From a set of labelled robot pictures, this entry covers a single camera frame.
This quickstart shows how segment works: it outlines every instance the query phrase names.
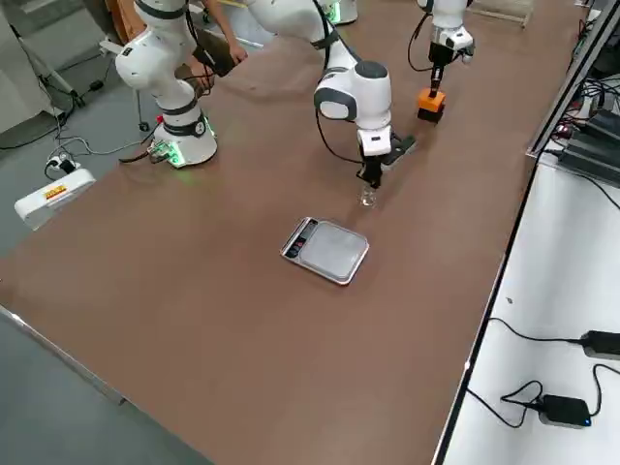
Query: black cable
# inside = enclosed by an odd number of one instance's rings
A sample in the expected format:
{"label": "black cable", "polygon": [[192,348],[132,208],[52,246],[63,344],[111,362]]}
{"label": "black cable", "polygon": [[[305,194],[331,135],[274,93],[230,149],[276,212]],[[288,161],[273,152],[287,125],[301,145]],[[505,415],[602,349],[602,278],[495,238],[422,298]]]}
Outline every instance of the black cable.
{"label": "black cable", "polygon": [[597,181],[595,181],[591,177],[586,176],[585,174],[575,173],[574,175],[578,177],[582,177],[583,179],[586,179],[590,181],[592,184],[594,184],[597,187],[597,189],[599,189],[603,193],[603,195],[607,197],[607,199],[611,203],[613,203],[613,206],[615,206],[618,210],[620,210],[620,204],[618,204],[618,202],[613,199],[613,197],[603,188],[601,184],[599,184]]}
{"label": "black cable", "polygon": [[[143,145],[147,140],[149,140],[153,136],[153,134],[155,134],[155,131],[157,130],[157,128],[159,128],[159,124],[156,124],[155,127],[151,130],[151,132],[148,133],[144,137],[144,139],[142,139],[142,141],[140,142],[140,145]],[[123,165],[128,165],[130,163],[134,163],[134,162],[137,162],[138,160],[146,158],[148,155],[149,155],[148,150],[144,150],[141,154],[136,155],[135,157],[119,158],[118,163],[123,164]]]}
{"label": "black cable", "polygon": [[51,177],[48,173],[47,170],[49,169],[49,165],[46,165],[46,167],[44,168],[44,175],[46,176],[47,179],[49,179],[50,181],[57,181],[57,179],[54,179],[53,177]]}
{"label": "black cable", "polygon": [[340,160],[344,162],[355,163],[356,165],[363,165],[363,162],[361,160],[353,160],[351,158],[343,157],[342,155],[338,155],[336,152],[333,151],[333,149],[327,143],[325,134],[323,134],[323,128],[321,127],[321,117],[319,116],[319,111],[316,108],[314,110],[314,115],[317,118],[317,128],[319,129],[319,135],[321,136],[321,140],[323,141],[323,144],[325,145],[325,147],[327,147],[327,150],[329,150],[329,152],[334,157],[339,158]]}
{"label": "black cable", "polygon": [[[192,38],[194,39],[194,41],[196,42],[196,47],[198,47],[203,53],[206,53],[206,50],[204,49],[204,47],[202,46],[199,38],[198,38],[198,34],[196,32],[196,26],[194,24],[194,21],[192,20],[192,14],[190,13],[190,10],[188,8],[189,5],[189,0],[186,0],[185,2],[185,6],[186,6],[186,11],[185,11],[185,22],[187,23],[187,28],[190,31],[190,35],[192,36]],[[206,76],[209,76],[209,71],[206,67],[206,65],[204,63],[201,63],[202,67],[204,68],[204,74]],[[209,78],[207,78],[206,80],[206,88],[204,89],[204,93],[203,95],[211,95],[211,89],[213,88],[213,85],[211,85],[211,81]]]}
{"label": "black cable", "polygon": [[[524,389],[528,388],[531,385],[536,385],[536,386],[539,387],[539,393],[532,400],[530,400],[528,402],[521,402],[521,401],[513,400],[512,399],[512,397],[518,395],[520,392],[522,392]],[[539,405],[541,396],[543,395],[543,384],[540,381],[537,381],[537,380],[530,381],[529,383],[526,383],[525,385],[523,385],[522,387],[520,387],[516,391],[511,392],[510,394],[506,394],[506,395],[503,395],[502,397],[500,397],[500,400],[502,402],[507,402],[507,403],[510,403],[510,404],[519,405],[519,406],[523,407],[523,412],[521,414],[521,420],[517,424],[510,423],[508,420],[506,420],[504,417],[502,417],[500,414],[498,414],[497,411],[493,407],[491,407],[491,405],[488,402],[486,402],[482,397],[477,395],[471,389],[469,389],[467,387],[466,390],[467,390],[467,392],[472,397],[474,397],[476,400],[478,400],[482,404],[482,406],[484,406],[484,408],[486,408],[486,410],[488,410],[496,419],[501,421],[505,426],[508,426],[508,427],[510,427],[512,429],[518,429],[521,426],[523,426],[523,423],[525,422],[525,417],[527,416],[527,411],[528,410],[535,410],[535,411],[537,411],[539,409],[538,405]]]}
{"label": "black cable", "polygon": [[[319,2],[317,0],[312,0],[312,3],[314,4],[315,8],[319,12],[319,16],[321,17],[321,24],[323,26],[323,39],[327,39],[327,36],[329,35],[329,26],[328,26],[329,19],[327,19],[326,12],[323,11],[323,8],[321,8],[321,5],[319,5]],[[323,70],[327,69],[328,63],[329,63],[329,47],[325,49],[325,60],[323,62]]]}
{"label": "black cable", "polygon": [[108,62],[108,67],[106,68],[106,73],[104,74],[104,78],[101,79],[103,84],[105,84],[106,81],[108,80],[109,69],[111,68],[113,61],[114,61],[114,58],[111,58],[110,61]]}
{"label": "black cable", "polygon": [[17,143],[15,145],[7,145],[7,146],[4,146],[4,147],[0,147],[0,150],[13,150],[14,148],[23,147],[25,145],[28,145],[29,143],[36,142],[37,140],[44,138],[45,136],[47,136],[47,135],[53,133],[54,131],[56,131],[56,129],[57,129],[56,126],[54,126],[53,128],[45,131],[44,133],[36,136],[35,138],[33,138],[31,140],[27,140],[26,142],[20,142],[20,143]]}
{"label": "black cable", "polygon": [[60,68],[60,69],[59,69],[59,70],[57,70],[57,71],[58,71],[58,72],[61,72],[61,71],[67,71],[67,70],[70,70],[70,69],[74,68],[75,66],[81,65],[82,63],[86,63],[87,61],[92,61],[92,60],[94,60],[94,59],[96,59],[96,58],[99,58],[100,56],[104,56],[104,55],[103,55],[102,53],[97,53],[97,54],[96,54],[96,55],[94,55],[94,56],[89,56],[88,58],[84,58],[83,60],[79,60],[79,61],[78,61],[78,62],[76,62],[76,63],[72,63],[71,65],[64,66],[64,67]]}
{"label": "black cable", "polygon": [[592,414],[590,414],[590,417],[595,417],[596,415],[598,415],[601,412],[601,407],[603,405],[603,390],[601,389],[601,382],[599,381],[599,376],[597,375],[598,368],[605,368],[615,373],[616,375],[620,375],[620,371],[602,363],[597,363],[592,367],[592,377],[594,378],[594,383],[597,387],[597,408]]}
{"label": "black cable", "polygon": [[416,26],[416,29],[414,29],[414,33],[411,35],[411,39],[409,39],[409,44],[407,45],[407,61],[409,61],[409,66],[411,66],[412,70],[418,73],[425,73],[433,69],[432,66],[429,68],[416,68],[416,66],[414,66],[414,64],[411,61],[411,46],[413,45],[414,41],[418,39],[419,32],[422,30],[422,26],[424,25],[424,23],[430,16],[431,14],[424,13],[424,16],[419,21],[418,26]]}
{"label": "black cable", "polygon": [[569,344],[581,345],[581,339],[571,339],[571,338],[561,338],[561,337],[532,337],[532,336],[526,336],[525,334],[522,334],[522,333],[518,332],[516,329],[514,329],[512,326],[510,326],[508,323],[506,323],[501,318],[492,317],[492,318],[489,318],[488,320],[490,322],[500,322],[512,334],[520,337],[521,339],[526,339],[528,341],[534,341],[534,342],[568,342]]}
{"label": "black cable", "polygon": [[497,412],[495,412],[495,409],[493,409],[493,407],[491,407],[488,402],[486,402],[484,399],[482,399],[479,395],[477,395],[475,392],[473,392],[471,389],[469,389],[467,387],[467,392],[474,397],[476,400],[478,400],[485,408],[486,410],[488,410],[491,414],[493,414],[493,416],[498,419],[499,421],[501,421],[504,425],[512,428],[512,429],[518,429],[523,425],[523,422],[525,421],[525,415],[523,415],[523,418],[521,419],[521,422],[518,424],[511,424],[509,423],[506,419],[504,419],[504,417],[502,417],[500,414],[498,414]]}
{"label": "black cable", "polygon": [[[314,6],[317,8],[317,10],[319,11],[319,16],[321,17],[321,22],[323,24],[323,36],[324,39],[327,38],[327,36],[329,35],[329,23],[328,23],[328,19],[325,15],[325,12],[323,11],[323,9],[321,8],[321,6],[319,5],[319,3],[317,3],[317,0],[312,0],[312,3],[314,3]],[[325,60],[323,63],[323,70],[327,69],[327,64],[329,63],[329,48],[327,48],[325,50]],[[348,162],[348,163],[354,163],[356,165],[363,165],[363,162],[361,160],[353,160],[351,158],[347,158],[347,157],[343,157],[342,155],[338,155],[327,143],[327,139],[325,134],[323,133],[323,127],[321,126],[321,117],[319,115],[319,109],[315,108],[314,109],[314,116],[315,119],[317,120],[317,129],[319,130],[319,135],[321,136],[321,140],[323,141],[323,144],[325,145],[325,148],[327,150],[329,150],[329,153],[331,153],[334,157],[342,160],[343,162]]]}

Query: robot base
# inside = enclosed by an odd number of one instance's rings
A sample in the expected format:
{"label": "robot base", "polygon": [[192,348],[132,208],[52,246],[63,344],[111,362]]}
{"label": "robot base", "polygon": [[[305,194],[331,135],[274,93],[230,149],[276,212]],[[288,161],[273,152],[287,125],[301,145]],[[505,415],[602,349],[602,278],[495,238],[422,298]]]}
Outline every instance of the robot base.
{"label": "robot base", "polygon": [[446,94],[437,92],[435,97],[431,97],[430,89],[424,89],[418,95],[418,107],[419,119],[439,123],[446,107]]}
{"label": "robot base", "polygon": [[214,133],[205,118],[205,131],[199,138],[195,136],[175,136],[160,126],[155,131],[151,153],[155,158],[167,157],[175,168],[197,165],[210,160],[217,150]]}

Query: person's hand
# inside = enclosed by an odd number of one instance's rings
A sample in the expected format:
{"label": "person's hand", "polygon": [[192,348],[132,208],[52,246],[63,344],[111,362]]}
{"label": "person's hand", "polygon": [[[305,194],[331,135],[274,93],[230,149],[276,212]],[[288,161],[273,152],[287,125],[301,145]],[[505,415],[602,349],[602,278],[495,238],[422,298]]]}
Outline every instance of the person's hand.
{"label": "person's hand", "polygon": [[248,52],[245,51],[245,48],[243,48],[239,44],[239,42],[234,42],[234,43],[229,44],[229,48],[231,52],[232,61],[234,62],[235,65],[238,65],[239,63],[241,63],[243,60],[245,60],[248,57]]}

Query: green led light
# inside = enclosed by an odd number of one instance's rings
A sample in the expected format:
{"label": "green led light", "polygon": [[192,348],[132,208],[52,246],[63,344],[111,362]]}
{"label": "green led light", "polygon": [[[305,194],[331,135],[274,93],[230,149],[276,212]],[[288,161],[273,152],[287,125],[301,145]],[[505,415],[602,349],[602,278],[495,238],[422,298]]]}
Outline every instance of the green led light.
{"label": "green led light", "polygon": [[324,7],[325,14],[329,22],[338,24],[340,22],[340,3],[334,3],[329,7]]}

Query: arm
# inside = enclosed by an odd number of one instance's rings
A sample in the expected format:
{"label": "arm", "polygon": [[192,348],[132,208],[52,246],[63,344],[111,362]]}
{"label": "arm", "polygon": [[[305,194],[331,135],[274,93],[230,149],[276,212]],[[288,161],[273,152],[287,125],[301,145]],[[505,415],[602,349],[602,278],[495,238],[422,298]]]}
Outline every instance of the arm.
{"label": "arm", "polygon": [[218,0],[202,0],[202,4],[209,10],[209,14],[213,16],[215,22],[217,22],[217,25],[220,26],[220,29],[222,29],[224,37],[226,37],[226,41],[229,43],[229,48],[231,49],[231,57],[234,61],[234,64],[236,65],[241,61],[245,60],[248,54],[234,36],[231,23],[226,17],[226,14],[224,13],[222,5],[220,5],[220,2]]}

